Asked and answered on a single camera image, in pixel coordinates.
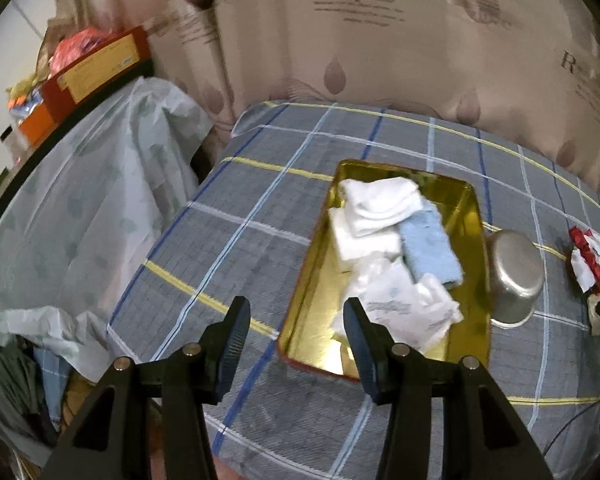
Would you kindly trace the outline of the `red white fabric pouch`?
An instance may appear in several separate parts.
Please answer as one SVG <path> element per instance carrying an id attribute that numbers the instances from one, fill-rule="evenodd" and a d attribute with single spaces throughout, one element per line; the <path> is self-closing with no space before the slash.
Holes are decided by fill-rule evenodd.
<path id="1" fill-rule="evenodd" d="M 600 295 L 600 234 L 592 229 L 569 229 L 573 248 L 570 266 L 582 292 Z"/>

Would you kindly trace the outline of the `white printed cloth bag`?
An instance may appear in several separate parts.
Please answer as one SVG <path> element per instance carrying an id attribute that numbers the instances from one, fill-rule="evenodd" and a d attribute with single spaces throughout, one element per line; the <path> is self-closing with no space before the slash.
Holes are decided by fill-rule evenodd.
<path id="1" fill-rule="evenodd" d="M 431 274 L 419 281 L 400 258 L 373 254 L 351 270 L 341 299 L 358 298 L 370 322 L 388 328 L 397 342 L 425 353 L 464 320 L 460 304 Z"/>

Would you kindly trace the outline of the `light blue fluffy towel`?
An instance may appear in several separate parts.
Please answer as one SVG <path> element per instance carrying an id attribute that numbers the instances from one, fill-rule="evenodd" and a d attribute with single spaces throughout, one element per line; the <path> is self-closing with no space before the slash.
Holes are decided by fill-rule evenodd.
<path id="1" fill-rule="evenodd" d="M 425 274 L 433 275 L 443 286 L 463 283 L 460 260 L 451 247 L 437 206 L 422 200 L 422 208 L 398 224 L 403 259 L 416 282 Z"/>

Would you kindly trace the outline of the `small white fluffy cloth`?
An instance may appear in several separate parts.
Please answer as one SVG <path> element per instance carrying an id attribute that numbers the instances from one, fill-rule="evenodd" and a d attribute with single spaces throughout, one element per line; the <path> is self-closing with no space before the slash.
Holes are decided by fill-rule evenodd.
<path id="1" fill-rule="evenodd" d="M 422 210 L 418 185 L 404 177 L 372 182 L 344 179 L 338 191 L 343 198 L 344 218 L 355 237 L 391 228 Z"/>

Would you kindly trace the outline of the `pile of clothes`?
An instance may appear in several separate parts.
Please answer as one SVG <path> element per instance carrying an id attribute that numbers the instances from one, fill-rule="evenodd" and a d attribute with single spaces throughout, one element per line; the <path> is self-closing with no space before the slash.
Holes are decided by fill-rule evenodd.
<path id="1" fill-rule="evenodd" d="M 0 438 L 45 467 L 94 384 L 65 359 L 15 336 L 0 346 Z"/>

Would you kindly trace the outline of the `stainless steel bowl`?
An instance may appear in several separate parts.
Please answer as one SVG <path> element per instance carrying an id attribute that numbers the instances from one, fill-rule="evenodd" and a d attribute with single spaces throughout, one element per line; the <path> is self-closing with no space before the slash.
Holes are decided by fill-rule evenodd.
<path id="1" fill-rule="evenodd" d="M 491 322 L 503 330 L 532 317 L 545 283 L 539 249 L 524 235 L 501 230 L 488 239 Z"/>

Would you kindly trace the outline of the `gold red tin tray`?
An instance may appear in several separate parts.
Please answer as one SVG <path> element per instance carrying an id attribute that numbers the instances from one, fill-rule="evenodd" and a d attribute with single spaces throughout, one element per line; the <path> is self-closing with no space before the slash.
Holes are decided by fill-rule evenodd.
<path id="1" fill-rule="evenodd" d="M 482 364 L 489 363 L 489 263 L 475 189 L 466 181 L 424 170 L 343 159 L 326 194 L 277 339 L 278 353 L 289 365 L 351 382 L 358 380 L 358 369 L 348 342 L 337 337 L 330 328 L 349 275 L 342 272 L 337 263 L 328 210 L 343 204 L 338 191 L 340 181 L 351 178 L 370 182 L 393 177 L 414 180 L 422 195 L 437 205 L 464 272 L 463 284 L 451 289 L 452 298 L 460 303 L 464 320 L 453 325 L 440 344 L 426 352 L 426 357 L 457 362 L 471 354 Z"/>

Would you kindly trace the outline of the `white green dotted cover sheet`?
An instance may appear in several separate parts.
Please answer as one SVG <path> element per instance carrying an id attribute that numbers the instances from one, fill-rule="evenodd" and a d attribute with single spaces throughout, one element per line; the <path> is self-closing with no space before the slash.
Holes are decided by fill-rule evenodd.
<path id="1" fill-rule="evenodd" d="M 52 148 L 0 221 L 0 344 L 23 336 L 102 377 L 107 322 L 194 195 L 190 161 L 211 128 L 175 84 L 140 78 Z"/>

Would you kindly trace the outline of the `beige leaf print curtain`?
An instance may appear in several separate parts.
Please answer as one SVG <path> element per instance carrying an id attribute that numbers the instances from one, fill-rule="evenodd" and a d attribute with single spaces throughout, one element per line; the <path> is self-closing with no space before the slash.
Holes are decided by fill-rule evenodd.
<path id="1" fill-rule="evenodd" d="M 51 32 L 146 30 L 226 136 L 267 99 L 386 106 L 531 148 L 600 193 L 600 19 L 584 0 L 56 0 Z"/>

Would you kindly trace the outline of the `orange box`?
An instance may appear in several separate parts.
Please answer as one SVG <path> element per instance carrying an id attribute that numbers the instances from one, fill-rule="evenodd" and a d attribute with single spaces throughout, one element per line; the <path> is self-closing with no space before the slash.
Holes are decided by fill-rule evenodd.
<path id="1" fill-rule="evenodd" d="M 37 148 L 44 142 L 56 127 L 57 122 L 54 121 L 45 102 L 38 104 L 18 125 L 20 132 L 32 148 Z"/>

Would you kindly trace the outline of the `red yellow cardboard box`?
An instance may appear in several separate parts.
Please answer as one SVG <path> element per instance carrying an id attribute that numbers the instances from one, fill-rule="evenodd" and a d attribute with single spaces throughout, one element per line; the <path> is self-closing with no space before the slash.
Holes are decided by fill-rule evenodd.
<path id="1" fill-rule="evenodd" d="M 142 26 L 113 36 L 70 63 L 41 87 L 43 102 L 59 125 L 100 90 L 151 61 Z"/>

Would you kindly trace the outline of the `red plastic bag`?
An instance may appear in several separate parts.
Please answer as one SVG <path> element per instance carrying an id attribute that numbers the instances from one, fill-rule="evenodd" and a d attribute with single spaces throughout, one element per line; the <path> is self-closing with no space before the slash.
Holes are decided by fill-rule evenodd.
<path id="1" fill-rule="evenodd" d="M 87 27 L 71 37 L 61 40 L 50 58 L 50 74 L 61 72 L 74 61 L 82 58 L 91 50 L 114 36 L 112 32 L 104 32 L 95 27 Z"/>

